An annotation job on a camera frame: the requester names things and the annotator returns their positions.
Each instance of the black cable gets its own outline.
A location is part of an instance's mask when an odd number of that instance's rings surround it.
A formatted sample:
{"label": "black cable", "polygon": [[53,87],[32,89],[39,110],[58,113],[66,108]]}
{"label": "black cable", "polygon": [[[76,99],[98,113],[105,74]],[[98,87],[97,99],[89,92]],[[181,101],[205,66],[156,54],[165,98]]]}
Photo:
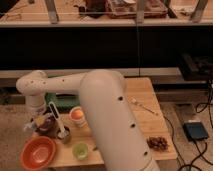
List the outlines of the black cable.
{"label": "black cable", "polygon": [[[178,148],[177,148],[177,146],[176,146],[176,144],[175,144],[175,142],[174,142],[174,134],[175,134],[174,127],[173,127],[171,121],[170,121],[166,116],[164,116],[164,118],[165,118],[166,121],[169,123],[170,127],[172,128],[172,142],[173,142],[174,147],[175,147],[175,149],[176,149],[176,151],[177,151],[177,153],[178,153],[178,156],[180,157],[181,161],[182,161],[183,164],[185,165],[186,163],[185,163],[185,161],[184,161],[182,155],[180,154],[180,152],[179,152],[179,150],[178,150]],[[179,166],[181,167],[182,164],[181,164],[179,158],[177,158],[177,161],[178,161]]]}
{"label": "black cable", "polygon": [[191,168],[192,168],[192,166],[193,166],[193,163],[194,163],[197,159],[199,159],[200,157],[202,157],[202,156],[204,155],[204,153],[207,151],[207,147],[208,147],[208,145],[207,145],[207,143],[205,142],[205,148],[204,148],[203,152],[199,153],[199,155],[196,156],[196,157],[191,161],[190,166],[189,166],[189,171],[191,171]]}
{"label": "black cable", "polygon": [[[198,147],[197,143],[195,143],[195,146],[196,146],[197,151],[199,152],[199,154],[201,154],[200,148]],[[206,163],[208,163],[209,165],[212,165],[212,166],[213,166],[213,162],[211,162],[211,161],[209,161],[208,159],[206,159],[206,158],[204,157],[204,155],[202,155],[201,157],[202,157],[202,159],[203,159]]]}
{"label": "black cable", "polygon": [[[196,106],[195,106],[195,110],[196,110],[196,112],[197,113],[201,113],[201,112],[203,112],[209,105],[210,105],[210,103],[211,103],[211,100],[212,100],[212,88],[211,87],[209,87],[208,88],[208,99],[207,99],[207,102],[202,102],[202,103],[198,103]],[[198,108],[199,108],[199,106],[201,106],[201,105],[205,105],[201,110],[198,110]]]}
{"label": "black cable", "polygon": [[[212,120],[212,114],[211,114],[211,101],[213,99],[212,84],[213,84],[212,81],[209,81],[209,84],[208,84],[208,100],[207,100],[207,102],[206,103],[198,103],[195,106],[195,110],[196,110],[197,113],[201,113],[208,107],[209,120],[210,120],[211,127],[213,129],[213,120]],[[200,105],[205,105],[205,106],[201,110],[198,110]]]}
{"label": "black cable", "polygon": [[211,114],[211,104],[209,104],[208,106],[208,111],[209,111],[209,120],[210,120],[210,124],[211,124],[211,127],[213,129],[213,120],[212,120],[212,114]]}
{"label": "black cable", "polygon": [[185,167],[192,167],[192,168],[195,168],[195,169],[197,169],[197,170],[199,170],[199,171],[202,171],[202,169],[200,169],[199,167],[197,167],[197,166],[195,166],[195,165],[191,165],[191,164],[184,164],[183,166],[181,166],[179,169],[178,169],[178,171],[181,171],[183,168],[185,168]]}

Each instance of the tabletop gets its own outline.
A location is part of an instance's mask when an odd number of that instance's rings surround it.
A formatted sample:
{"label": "tabletop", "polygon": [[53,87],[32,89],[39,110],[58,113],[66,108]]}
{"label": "tabletop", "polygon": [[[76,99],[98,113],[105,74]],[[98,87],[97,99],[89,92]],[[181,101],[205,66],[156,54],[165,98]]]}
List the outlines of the tabletop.
{"label": "tabletop", "polygon": [[[164,137],[168,142],[166,151],[154,151],[151,149],[155,160],[176,159],[177,153],[172,143],[166,122],[161,112],[157,97],[155,95],[152,83],[149,78],[126,78],[127,89],[125,96],[135,114],[136,120],[141,128],[145,138]],[[150,109],[158,115],[154,115],[148,110],[131,103],[131,99],[135,98],[144,107]],[[67,114],[61,114],[62,120],[71,130],[71,141],[63,144],[59,140],[55,140],[57,144],[57,153],[49,167],[66,167],[79,165],[98,165],[104,164],[101,154],[96,148],[92,138],[89,126],[86,124],[82,128],[76,127],[69,119]],[[72,147],[77,142],[84,142],[88,145],[89,155],[86,160],[78,161],[72,154]]]}

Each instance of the orange cup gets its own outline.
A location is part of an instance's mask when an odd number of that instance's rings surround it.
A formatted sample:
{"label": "orange cup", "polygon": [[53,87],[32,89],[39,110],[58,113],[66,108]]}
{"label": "orange cup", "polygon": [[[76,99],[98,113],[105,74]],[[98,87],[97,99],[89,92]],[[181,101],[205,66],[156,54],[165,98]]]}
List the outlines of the orange cup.
{"label": "orange cup", "polygon": [[86,124],[84,112],[81,106],[73,107],[70,110],[69,117],[77,127],[83,127]]}

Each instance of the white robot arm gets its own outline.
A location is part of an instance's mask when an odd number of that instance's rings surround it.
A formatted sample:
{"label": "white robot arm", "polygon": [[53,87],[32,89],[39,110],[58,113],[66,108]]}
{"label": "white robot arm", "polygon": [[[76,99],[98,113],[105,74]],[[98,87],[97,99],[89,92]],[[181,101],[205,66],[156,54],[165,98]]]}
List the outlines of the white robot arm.
{"label": "white robot arm", "polygon": [[159,171],[124,97],[125,80],[115,71],[47,78],[34,71],[17,81],[33,114],[46,110],[46,92],[78,94],[96,145],[109,171]]}

